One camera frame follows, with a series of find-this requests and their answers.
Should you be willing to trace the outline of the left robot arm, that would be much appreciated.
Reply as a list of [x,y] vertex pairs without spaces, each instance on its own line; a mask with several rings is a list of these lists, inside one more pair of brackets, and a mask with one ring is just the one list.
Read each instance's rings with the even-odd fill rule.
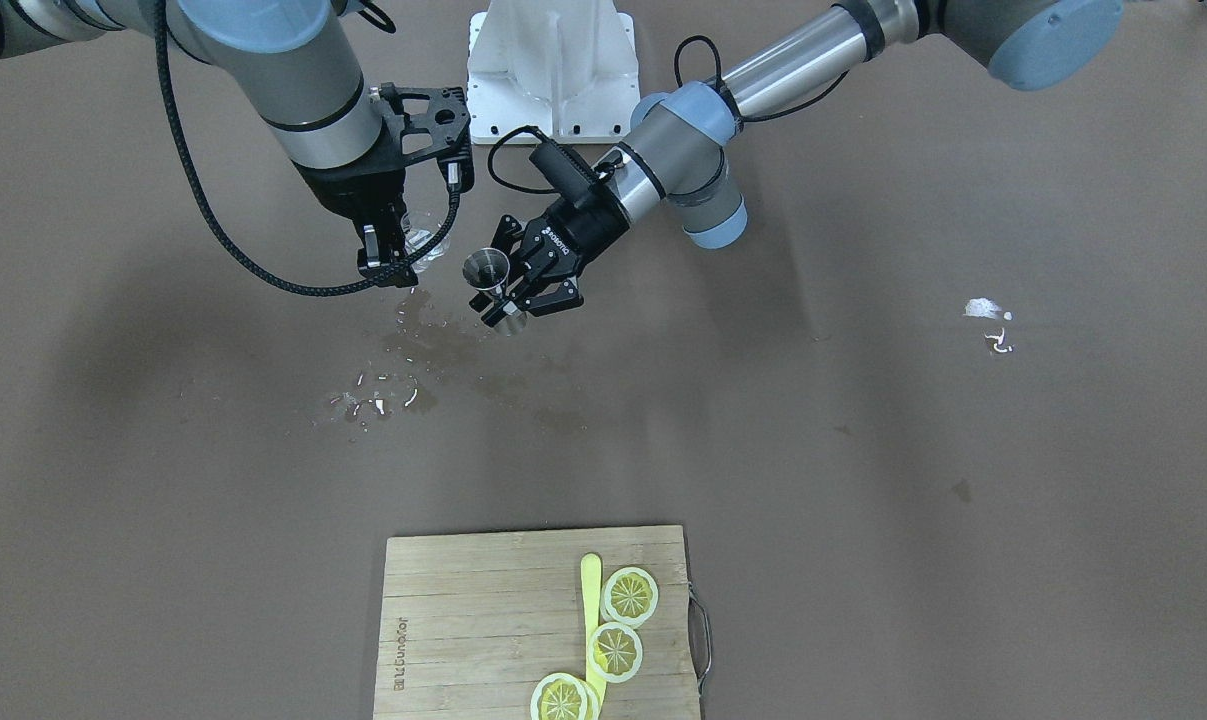
[[530,160],[552,205],[529,222],[507,215],[465,261],[470,308],[506,334],[579,308],[587,267],[661,204],[696,246],[730,245],[748,227],[731,137],[810,109],[891,45],[941,35],[1014,90],[1042,90],[1095,59],[1123,13],[1120,1],[836,1],[736,68],[645,96],[597,160],[536,133]]

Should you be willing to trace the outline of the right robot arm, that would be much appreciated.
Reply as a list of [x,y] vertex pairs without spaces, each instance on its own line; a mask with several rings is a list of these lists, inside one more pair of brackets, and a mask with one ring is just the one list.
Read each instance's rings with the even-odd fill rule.
[[[296,295],[412,287],[416,273],[401,258],[403,174],[383,165],[392,142],[342,28],[350,12],[346,1],[0,1],[0,60],[126,29],[148,36],[161,101],[193,200],[212,236],[241,268]],[[362,240],[360,281],[284,281],[231,240],[206,201],[183,136],[173,49],[223,69],[320,204],[351,219]]]

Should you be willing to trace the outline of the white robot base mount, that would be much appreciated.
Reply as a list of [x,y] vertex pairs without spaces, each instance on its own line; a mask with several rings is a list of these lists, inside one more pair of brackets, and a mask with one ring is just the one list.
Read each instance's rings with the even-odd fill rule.
[[616,144],[640,101],[631,14],[612,1],[492,1],[470,18],[470,135],[535,125],[561,144]]

